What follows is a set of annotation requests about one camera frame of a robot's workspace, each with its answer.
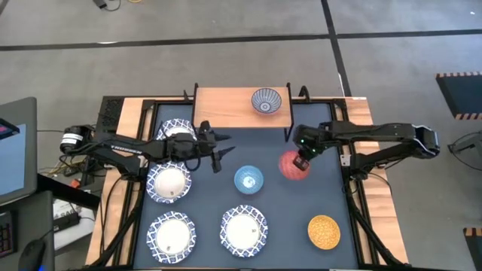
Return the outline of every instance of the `computer screen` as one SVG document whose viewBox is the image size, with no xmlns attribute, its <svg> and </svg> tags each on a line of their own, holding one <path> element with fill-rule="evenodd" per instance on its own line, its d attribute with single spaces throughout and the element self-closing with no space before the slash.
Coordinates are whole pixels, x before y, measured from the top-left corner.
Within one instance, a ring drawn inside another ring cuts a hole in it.
<svg viewBox="0 0 482 271">
<path fill-rule="evenodd" d="M 0 196 L 25 186 L 26 125 L 20 133 L 0 140 Z"/>
</svg>

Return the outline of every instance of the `keyboard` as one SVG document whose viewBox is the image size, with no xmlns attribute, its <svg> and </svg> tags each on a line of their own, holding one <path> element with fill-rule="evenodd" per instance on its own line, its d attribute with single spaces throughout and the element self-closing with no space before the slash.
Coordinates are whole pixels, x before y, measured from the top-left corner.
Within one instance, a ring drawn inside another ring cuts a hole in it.
<svg viewBox="0 0 482 271">
<path fill-rule="evenodd" d="M 0 213 L 0 258 L 15 251 L 13 216 L 11 212 Z"/>
</svg>

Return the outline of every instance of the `red ball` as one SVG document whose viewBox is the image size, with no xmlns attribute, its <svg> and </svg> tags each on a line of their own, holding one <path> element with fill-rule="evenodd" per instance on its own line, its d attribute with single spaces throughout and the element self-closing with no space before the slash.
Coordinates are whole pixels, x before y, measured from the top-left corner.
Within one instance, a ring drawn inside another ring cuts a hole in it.
<svg viewBox="0 0 482 271">
<path fill-rule="evenodd" d="M 279 171 L 287 178 L 293 181 L 301 181 L 308 176 L 310 173 L 310 167 L 308 166 L 307 170 L 303 171 L 297 168 L 293 164 L 293 160 L 298 155 L 297 151 L 286 151 L 280 158 L 279 158 Z"/>
</svg>

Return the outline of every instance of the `orange round object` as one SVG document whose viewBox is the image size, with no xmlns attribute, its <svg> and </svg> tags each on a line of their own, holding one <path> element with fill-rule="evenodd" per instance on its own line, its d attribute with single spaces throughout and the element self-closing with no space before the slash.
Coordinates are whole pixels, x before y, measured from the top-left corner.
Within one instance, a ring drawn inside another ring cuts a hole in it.
<svg viewBox="0 0 482 271">
<path fill-rule="evenodd" d="M 288 179 L 293 181 L 303 180 L 310 173 L 310 167 L 303 171 L 293 164 L 293 160 L 298 155 L 297 151 L 286 151 L 279 158 L 279 171 Z"/>
<path fill-rule="evenodd" d="M 338 245 L 341 233 L 333 218 L 327 215 L 317 215 L 308 224 L 308 236 L 316 247 L 328 250 Z"/>
</svg>

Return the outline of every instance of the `gray floor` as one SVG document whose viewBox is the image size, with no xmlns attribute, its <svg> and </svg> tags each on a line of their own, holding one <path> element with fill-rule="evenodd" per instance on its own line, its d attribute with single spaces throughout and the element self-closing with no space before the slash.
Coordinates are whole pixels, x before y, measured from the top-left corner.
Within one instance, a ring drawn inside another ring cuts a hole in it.
<svg viewBox="0 0 482 271">
<path fill-rule="evenodd" d="M 122 1 L 119 11 L 107 13 L 90 0 L 9 0 L 0 15 L 0 45 L 327 33 L 314 0 Z M 477 0 L 329 5 L 339 33 L 482 28 Z M 435 74 L 482 70 L 481 47 L 482 35 L 340 40 L 352 94 L 368 97 L 375 123 L 425 124 L 439 132 L 442 146 L 482 124 L 452 118 Z M 94 123 L 104 95 L 180 94 L 195 82 L 237 87 L 287 81 L 295 89 L 307 85 L 314 96 L 341 96 L 330 41 L 0 52 L 2 102 L 37 97 L 39 129 Z M 39 168 L 56 163 L 60 136 L 39 134 Z M 482 167 L 472 154 L 463 158 Z M 480 173 L 444 147 L 439 157 L 406 160 L 388 175 L 410 262 L 474 270 L 462 228 L 482 223 Z M 58 256 L 56 269 L 81 266 L 88 243 Z"/>
</svg>

